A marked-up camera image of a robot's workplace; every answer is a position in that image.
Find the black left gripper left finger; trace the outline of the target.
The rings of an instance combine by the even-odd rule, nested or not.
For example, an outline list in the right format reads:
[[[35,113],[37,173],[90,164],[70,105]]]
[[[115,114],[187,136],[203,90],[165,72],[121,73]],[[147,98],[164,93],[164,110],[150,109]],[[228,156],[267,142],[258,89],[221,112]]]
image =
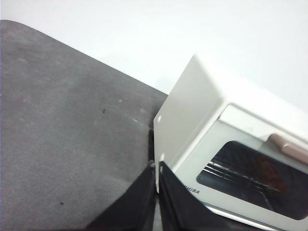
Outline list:
[[[87,231],[151,231],[156,205],[155,163],[87,227]]]

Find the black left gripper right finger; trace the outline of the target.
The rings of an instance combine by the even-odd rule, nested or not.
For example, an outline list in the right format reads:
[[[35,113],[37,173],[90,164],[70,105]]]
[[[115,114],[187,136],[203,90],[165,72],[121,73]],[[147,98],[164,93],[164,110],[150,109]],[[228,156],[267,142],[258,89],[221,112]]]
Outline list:
[[[163,161],[159,162],[159,204],[165,231],[227,231],[228,224],[196,199]]]

